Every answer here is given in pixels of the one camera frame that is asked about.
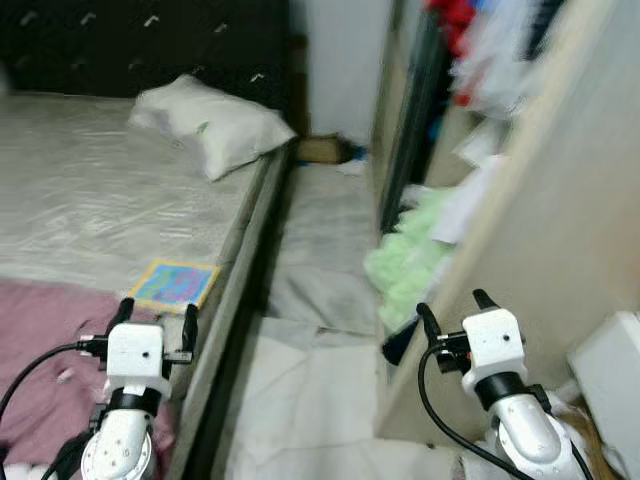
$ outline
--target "green cloth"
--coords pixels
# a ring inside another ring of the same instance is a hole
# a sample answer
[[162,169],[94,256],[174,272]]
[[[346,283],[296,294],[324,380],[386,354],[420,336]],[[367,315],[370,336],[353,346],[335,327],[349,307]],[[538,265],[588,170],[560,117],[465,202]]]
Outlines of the green cloth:
[[455,248],[430,235],[450,194],[448,189],[425,194],[418,208],[400,215],[396,233],[385,235],[365,259],[369,280],[383,296],[380,320],[391,332],[412,317],[436,268]]

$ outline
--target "white mattress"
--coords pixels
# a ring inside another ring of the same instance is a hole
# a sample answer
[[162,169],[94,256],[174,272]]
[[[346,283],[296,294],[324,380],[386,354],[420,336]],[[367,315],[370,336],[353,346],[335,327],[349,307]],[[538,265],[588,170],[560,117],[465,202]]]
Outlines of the white mattress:
[[210,183],[185,152],[129,132],[132,101],[0,104],[0,275],[127,291],[156,258],[226,258],[260,162]]

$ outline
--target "dark headboard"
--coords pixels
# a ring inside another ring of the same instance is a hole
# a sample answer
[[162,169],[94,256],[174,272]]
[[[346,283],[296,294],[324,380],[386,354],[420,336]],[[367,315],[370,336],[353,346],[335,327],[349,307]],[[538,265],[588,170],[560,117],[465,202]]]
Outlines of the dark headboard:
[[286,110],[288,0],[0,0],[18,90],[132,97],[190,72]]

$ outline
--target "pillow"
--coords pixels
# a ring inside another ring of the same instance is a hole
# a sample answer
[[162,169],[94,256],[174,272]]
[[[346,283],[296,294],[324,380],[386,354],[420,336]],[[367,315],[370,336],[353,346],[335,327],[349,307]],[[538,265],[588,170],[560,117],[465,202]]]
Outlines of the pillow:
[[295,136],[276,112],[209,88],[189,75],[141,93],[129,121],[182,143],[210,180]]

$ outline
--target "pink blanket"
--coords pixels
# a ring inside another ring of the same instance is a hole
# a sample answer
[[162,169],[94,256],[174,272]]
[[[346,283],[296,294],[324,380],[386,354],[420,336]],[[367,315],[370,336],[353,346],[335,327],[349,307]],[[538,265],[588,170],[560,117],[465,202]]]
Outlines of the pink blanket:
[[[0,279],[0,391],[33,359],[83,334],[104,333],[118,307],[109,293],[69,285]],[[50,464],[62,444],[88,426],[101,401],[104,372],[77,352],[59,354],[21,384],[0,425],[0,442],[11,449],[5,464]],[[166,472],[175,436],[162,407],[154,445]]]

